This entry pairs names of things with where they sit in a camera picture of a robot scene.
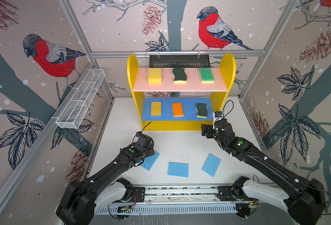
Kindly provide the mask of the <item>bright green sponge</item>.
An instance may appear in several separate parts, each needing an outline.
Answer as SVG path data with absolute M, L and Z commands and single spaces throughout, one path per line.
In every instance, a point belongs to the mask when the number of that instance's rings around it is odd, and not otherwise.
M 211 68 L 199 68 L 201 83 L 214 83 L 214 76 Z

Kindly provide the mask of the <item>orange sponge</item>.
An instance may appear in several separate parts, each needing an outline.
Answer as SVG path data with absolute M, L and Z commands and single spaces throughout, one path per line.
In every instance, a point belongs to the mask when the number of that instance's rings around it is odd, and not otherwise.
M 173 102 L 172 103 L 173 117 L 183 117 L 183 106 L 181 102 Z

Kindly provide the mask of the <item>yellow orange-tinted sponge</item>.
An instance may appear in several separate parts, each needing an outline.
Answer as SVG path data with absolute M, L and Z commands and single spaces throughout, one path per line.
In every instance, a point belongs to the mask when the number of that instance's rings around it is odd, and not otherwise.
M 151 102 L 151 116 L 161 116 L 162 115 L 162 102 L 153 101 Z

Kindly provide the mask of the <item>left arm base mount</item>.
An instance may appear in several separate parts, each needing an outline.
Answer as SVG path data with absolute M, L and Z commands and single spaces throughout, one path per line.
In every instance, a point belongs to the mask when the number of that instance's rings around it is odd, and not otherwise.
M 112 202 L 112 204 L 116 203 L 142 203 L 145 199 L 145 187 L 133 187 L 132 191 L 127 190 L 125 196 L 120 199 Z

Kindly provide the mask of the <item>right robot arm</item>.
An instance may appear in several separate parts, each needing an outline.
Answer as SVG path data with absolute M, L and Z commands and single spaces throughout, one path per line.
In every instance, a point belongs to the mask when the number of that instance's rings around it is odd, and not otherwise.
M 237 137 L 226 119 L 213 125 L 201 125 L 202 136 L 213 138 L 221 149 L 272 180 L 270 187 L 240 176 L 227 191 L 220 191 L 221 200 L 262 200 L 287 212 L 300 225 L 315 225 L 325 210 L 325 191 L 321 182 L 307 180 L 263 154 L 253 143 Z

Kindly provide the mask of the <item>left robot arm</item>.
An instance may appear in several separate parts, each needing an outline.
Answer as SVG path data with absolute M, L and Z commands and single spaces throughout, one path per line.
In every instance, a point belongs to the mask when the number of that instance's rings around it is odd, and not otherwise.
M 119 155 L 99 172 L 83 181 L 74 180 L 68 184 L 56 215 L 66 225 L 88 225 L 102 206 L 129 200 L 133 186 L 120 175 L 153 155 L 153 139 L 140 134 L 136 142 L 120 149 Z

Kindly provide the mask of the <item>plain yellow sponge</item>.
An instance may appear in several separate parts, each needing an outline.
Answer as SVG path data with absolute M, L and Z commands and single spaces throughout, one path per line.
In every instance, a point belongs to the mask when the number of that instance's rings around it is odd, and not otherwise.
M 149 68 L 149 70 L 148 70 L 148 83 L 149 84 L 162 83 L 162 70 L 161 70 L 161 68 Z

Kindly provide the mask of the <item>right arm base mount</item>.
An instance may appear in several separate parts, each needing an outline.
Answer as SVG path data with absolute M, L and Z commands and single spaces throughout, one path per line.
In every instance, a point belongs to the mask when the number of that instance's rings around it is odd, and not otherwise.
M 221 201 L 242 201 L 247 198 L 240 187 L 219 186 L 217 198 Z

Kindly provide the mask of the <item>dark green wavy sponge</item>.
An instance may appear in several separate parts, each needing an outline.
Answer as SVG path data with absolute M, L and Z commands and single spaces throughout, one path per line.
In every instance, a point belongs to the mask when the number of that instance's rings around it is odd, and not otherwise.
M 173 68 L 173 76 L 174 76 L 174 80 L 173 82 L 175 84 L 185 84 L 187 82 L 187 75 L 185 73 L 185 69 L 184 68 Z
M 196 104 L 197 117 L 206 119 L 208 117 L 207 104 L 197 103 Z

